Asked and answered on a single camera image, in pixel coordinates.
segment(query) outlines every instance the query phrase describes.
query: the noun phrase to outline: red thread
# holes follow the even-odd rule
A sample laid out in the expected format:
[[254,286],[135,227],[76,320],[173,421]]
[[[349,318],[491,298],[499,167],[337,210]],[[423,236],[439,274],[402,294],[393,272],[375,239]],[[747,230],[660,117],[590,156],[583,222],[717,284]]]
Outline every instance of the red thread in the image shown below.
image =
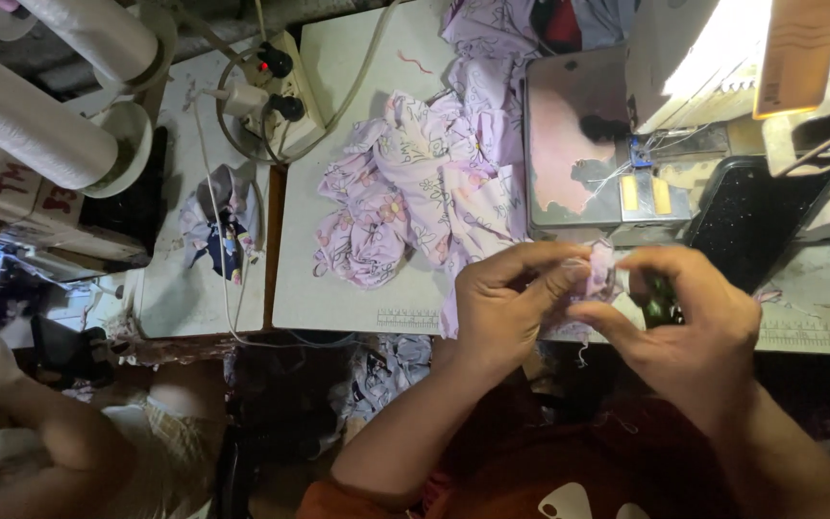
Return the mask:
[[399,59],[401,59],[402,61],[406,61],[406,62],[409,62],[409,63],[414,63],[415,65],[418,65],[418,67],[421,69],[422,74],[433,74],[433,72],[431,70],[425,70],[424,67],[421,66],[421,63],[419,63],[419,61],[417,59],[409,59],[406,56],[402,55],[402,51],[399,51],[398,53],[396,53],[396,55],[398,55]]

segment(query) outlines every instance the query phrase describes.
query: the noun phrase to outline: black phone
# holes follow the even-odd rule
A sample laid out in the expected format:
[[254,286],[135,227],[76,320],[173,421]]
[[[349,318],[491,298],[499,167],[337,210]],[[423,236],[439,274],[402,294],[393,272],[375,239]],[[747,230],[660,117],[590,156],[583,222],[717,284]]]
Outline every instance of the black phone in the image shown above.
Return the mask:
[[765,157],[730,157],[710,176],[684,242],[751,294],[829,194],[830,171],[775,178]]

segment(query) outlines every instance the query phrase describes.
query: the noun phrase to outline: forearm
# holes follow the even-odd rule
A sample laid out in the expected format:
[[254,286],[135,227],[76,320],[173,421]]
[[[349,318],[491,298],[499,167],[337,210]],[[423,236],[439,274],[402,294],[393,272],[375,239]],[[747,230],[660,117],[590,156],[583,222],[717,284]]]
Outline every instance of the forearm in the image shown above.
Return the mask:
[[760,385],[711,442],[744,513],[830,517],[830,455]]
[[490,386],[455,366],[432,370],[341,451],[332,478],[387,510],[417,501],[447,443]]
[[40,435],[55,466],[128,472],[133,446],[102,413],[24,377],[0,389],[0,409]]

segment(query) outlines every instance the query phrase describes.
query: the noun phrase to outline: white electrical socket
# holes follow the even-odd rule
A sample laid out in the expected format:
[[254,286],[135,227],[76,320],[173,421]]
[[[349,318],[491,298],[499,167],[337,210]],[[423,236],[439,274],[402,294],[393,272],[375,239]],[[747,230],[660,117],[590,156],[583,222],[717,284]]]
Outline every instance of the white electrical socket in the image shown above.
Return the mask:
[[[313,92],[306,80],[303,62],[300,60],[300,53],[297,50],[296,41],[290,33],[284,31],[269,40],[278,50],[290,55],[293,59],[293,71],[287,77],[271,77],[270,73],[256,75],[252,83],[258,88],[263,88],[268,94],[280,94],[282,96],[293,96],[303,102],[305,114],[303,119],[292,123],[283,118],[276,110],[271,111],[268,120],[265,121],[264,135],[268,136],[271,149],[279,157],[293,157],[306,147],[316,142],[317,138],[326,133],[326,126],[319,114],[319,107],[313,98]],[[261,136],[262,127],[258,117],[250,114],[242,118],[245,129]],[[259,150],[258,156],[268,157],[268,152]]]

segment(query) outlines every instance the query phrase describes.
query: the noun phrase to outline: thread spool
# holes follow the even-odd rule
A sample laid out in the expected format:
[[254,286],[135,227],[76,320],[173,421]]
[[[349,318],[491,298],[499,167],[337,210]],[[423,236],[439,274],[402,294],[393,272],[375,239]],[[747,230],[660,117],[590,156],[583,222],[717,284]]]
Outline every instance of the thread spool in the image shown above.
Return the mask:
[[[20,1],[113,81],[134,82],[157,60],[156,35],[113,0]],[[174,49],[165,52],[173,53]]]
[[57,185],[80,189],[117,160],[117,139],[0,65],[0,148]]

